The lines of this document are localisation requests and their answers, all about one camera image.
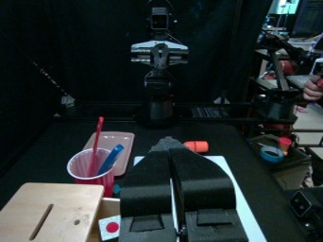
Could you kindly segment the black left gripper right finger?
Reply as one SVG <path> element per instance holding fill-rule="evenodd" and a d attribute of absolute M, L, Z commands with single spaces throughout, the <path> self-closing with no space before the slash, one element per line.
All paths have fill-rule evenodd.
<path fill-rule="evenodd" d="M 183 242 L 249 242 L 225 170 L 173 137 L 169 164 Z"/>

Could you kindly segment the person's hand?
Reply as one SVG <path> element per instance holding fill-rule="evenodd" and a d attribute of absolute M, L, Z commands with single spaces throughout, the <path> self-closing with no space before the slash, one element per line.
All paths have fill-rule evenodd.
<path fill-rule="evenodd" d="M 323 86 L 320 83 L 323 81 L 320 79 L 310 79 L 305 84 L 304 97 L 309 101 L 318 101 L 323 97 Z"/>

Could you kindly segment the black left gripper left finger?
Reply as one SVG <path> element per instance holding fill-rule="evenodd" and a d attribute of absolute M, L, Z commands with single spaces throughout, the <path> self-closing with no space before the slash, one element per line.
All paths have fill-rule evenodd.
<path fill-rule="evenodd" d="M 175 242 L 170 141 L 166 137 L 133 167 L 121 194 L 119 242 Z"/>

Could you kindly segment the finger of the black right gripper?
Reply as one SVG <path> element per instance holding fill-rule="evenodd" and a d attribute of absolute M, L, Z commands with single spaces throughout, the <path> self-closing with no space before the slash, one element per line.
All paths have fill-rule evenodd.
<path fill-rule="evenodd" d="M 153 50 L 153 60 L 154 60 L 154 68 L 159 69 L 159 61 L 161 61 L 161 56 L 159 56 L 159 46 L 157 45 Z"/>
<path fill-rule="evenodd" d="M 161 69 L 166 69 L 169 66 L 170 48 L 166 44 L 162 44 L 162 57 L 161 57 Z"/>

